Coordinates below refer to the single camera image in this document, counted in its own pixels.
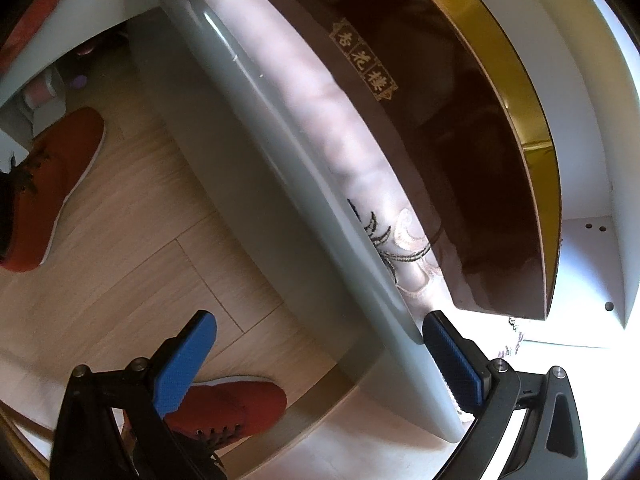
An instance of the screw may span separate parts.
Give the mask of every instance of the screw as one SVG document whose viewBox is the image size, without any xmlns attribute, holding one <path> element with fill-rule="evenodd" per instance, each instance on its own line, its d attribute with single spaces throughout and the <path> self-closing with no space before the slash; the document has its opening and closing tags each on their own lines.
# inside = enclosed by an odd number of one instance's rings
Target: screw
<svg viewBox="0 0 640 480">
<path fill-rule="evenodd" d="M 149 359 L 147 359 L 146 357 L 136 357 L 132 362 L 130 362 L 129 368 L 131 368 L 134 372 L 141 372 L 146 368 L 148 364 Z"/>
<path fill-rule="evenodd" d="M 494 365 L 495 370 L 501 374 L 509 369 L 509 365 L 504 359 L 494 359 L 491 363 Z"/>
<path fill-rule="evenodd" d="M 551 368 L 551 373 L 558 379 L 564 379 L 566 377 L 566 372 L 562 367 L 559 366 L 554 366 L 553 368 Z"/>
<path fill-rule="evenodd" d="M 73 375 L 73 377 L 82 377 L 89 371 L 91 370 L 89 370 L 89 367 L 87 365 L 78 365 L 74 368 L 74 371 L 71 372 L 71 374 Z"/>
</svg>

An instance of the fabric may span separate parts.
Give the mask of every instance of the fabric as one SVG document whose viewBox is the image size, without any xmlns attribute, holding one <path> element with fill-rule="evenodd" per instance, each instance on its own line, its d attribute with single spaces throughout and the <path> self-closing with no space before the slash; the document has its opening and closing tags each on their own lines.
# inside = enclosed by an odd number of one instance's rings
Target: fabric
<svg viewBox="0 0 640 480">
<path fill-rule="evenodd" d="M 267 0 L 205 1 L 280 91 L 300 128 L 324 155 L 416 325 L 420 327 L 431 310 L 442 310 L 489 359 L 515 353 L 522 340 L 520 320 L 453 305 L 442 276 L 443 259 L 438 261 L 430 250 L 439 231 L 428 226 L 434 235 L 427 239 L 407 192 L 364 120 L 291 24 Z"/>
<path fill-rule="evenodd" d="M 7 71 L 60 0 L 34 0 L 0 48 L 0 74 Z"/>
</svg>

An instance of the gold trim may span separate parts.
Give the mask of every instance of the gold trim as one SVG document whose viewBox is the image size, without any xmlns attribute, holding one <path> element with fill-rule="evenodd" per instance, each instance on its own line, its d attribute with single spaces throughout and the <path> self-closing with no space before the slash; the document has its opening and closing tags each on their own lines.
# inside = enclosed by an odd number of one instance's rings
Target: gold trim
<svg viewBox="0 0 640 480">
<path fill-rule="evenodd" d="M 561 195 L 551 132 L 529 75 L 481 0 L 433 0 L 484 69 L 520 143 L 536 203 L 545 267 L 547 309 L 558 267 Z"/>
<path fill-rule="evenodd" d="M 38 480 L 49 480 L 49 461 L 33 447 L 16 428 L 11 417 L 0 406 L 0 432 L 24 465 Z"/>
</svg>

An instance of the wooden floor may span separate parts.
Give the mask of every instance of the wooden floor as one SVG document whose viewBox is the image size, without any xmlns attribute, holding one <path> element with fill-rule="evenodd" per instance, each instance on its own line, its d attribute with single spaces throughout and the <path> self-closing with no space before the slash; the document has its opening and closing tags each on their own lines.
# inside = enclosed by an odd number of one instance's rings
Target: wooden floor
<svg viewBox="0 0 640 480">
<path fill-rule="evenodd" d="M 434 478 L 455 447 L 355 388 L 303 438 L 244 478 L 423 480 Z"/>
<path fill-rule="evenodd" d="M 145 99 L 128 49 L 105 55 L 67 104 L 100 111 L 106 141 L 46 263 L 0 269 L 0 399 L 54 428 L 75 365 L 102 371 L 149 356 L 204 308 L 218 339 L 198 378 L 267 376 L 295 402 L 335 363 L 215 211 Z"/>
</svg>

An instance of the red sneaker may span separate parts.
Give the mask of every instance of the red sneaker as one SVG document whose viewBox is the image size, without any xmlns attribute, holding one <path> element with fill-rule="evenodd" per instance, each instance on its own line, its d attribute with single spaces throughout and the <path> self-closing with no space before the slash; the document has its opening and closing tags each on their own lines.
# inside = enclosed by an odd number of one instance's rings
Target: red sneaker
<svg viewBox="0 0 640 480">
<path fill-rule="evenodd" d="M 164 421 L 172 431 L 206 442 L 213 452 L 268 430 L 286 407 L 283 389 L 267 379 L 225 377 L 192 386 Z"/>
<path fill-rule="evenodd" d="M 35 139 L 9 174 L 14 210 L 0 266 L 25 272 L 44 263 L 62 206 L 91 169 L 103 139 L 104 120 L 92 108 L 66 115 Z"/>
</svg>

